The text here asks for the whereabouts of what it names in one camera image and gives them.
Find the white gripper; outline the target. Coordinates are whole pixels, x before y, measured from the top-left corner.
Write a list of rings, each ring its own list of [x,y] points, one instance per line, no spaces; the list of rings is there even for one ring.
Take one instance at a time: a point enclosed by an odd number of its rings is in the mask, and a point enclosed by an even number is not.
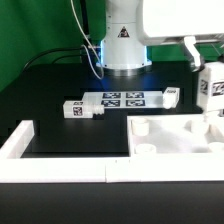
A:
[[[143,45],[176,44],[185,37],[183,48],[193,72],[203,66],[196,41],[224,40],[224,0],[140,0],[136,15]]]

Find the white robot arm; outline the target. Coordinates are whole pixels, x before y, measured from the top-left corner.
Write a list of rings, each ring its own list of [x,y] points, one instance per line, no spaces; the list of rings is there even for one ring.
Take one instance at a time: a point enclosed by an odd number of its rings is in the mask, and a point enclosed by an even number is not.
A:
[[[192,71],[204,67],[196,46],[224,42],[224,0],[105,0],[100,66],[114,76],[149,70],[148,46],[180,44]]]

